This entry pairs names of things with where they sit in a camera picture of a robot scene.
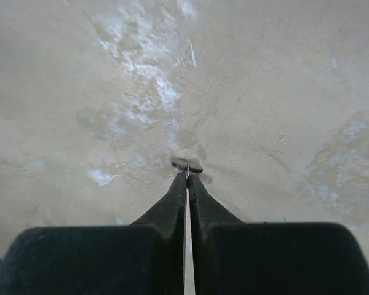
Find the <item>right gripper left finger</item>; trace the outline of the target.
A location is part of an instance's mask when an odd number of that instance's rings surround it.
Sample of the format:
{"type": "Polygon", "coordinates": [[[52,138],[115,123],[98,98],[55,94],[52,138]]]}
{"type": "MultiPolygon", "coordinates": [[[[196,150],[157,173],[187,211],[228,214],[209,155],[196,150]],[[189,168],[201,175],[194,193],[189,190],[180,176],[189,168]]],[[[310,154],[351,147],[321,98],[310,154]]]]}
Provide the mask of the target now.
{"type": "Polygon", "coordinates": [[[126,226],[34,227],[0,263],[0,294],[183,294],[186,176],[126,226]]]}

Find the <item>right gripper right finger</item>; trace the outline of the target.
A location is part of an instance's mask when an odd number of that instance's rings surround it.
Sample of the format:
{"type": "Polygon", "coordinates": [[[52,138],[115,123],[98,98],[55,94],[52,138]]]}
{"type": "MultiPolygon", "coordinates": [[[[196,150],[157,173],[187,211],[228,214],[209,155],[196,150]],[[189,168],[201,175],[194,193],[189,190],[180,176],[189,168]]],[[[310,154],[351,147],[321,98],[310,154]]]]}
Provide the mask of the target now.
{"type": "Polygon", "coordinates": [[[197,294],[369,294],[357,240],[331,222],[246,223],[188,178],[197,294]]]}

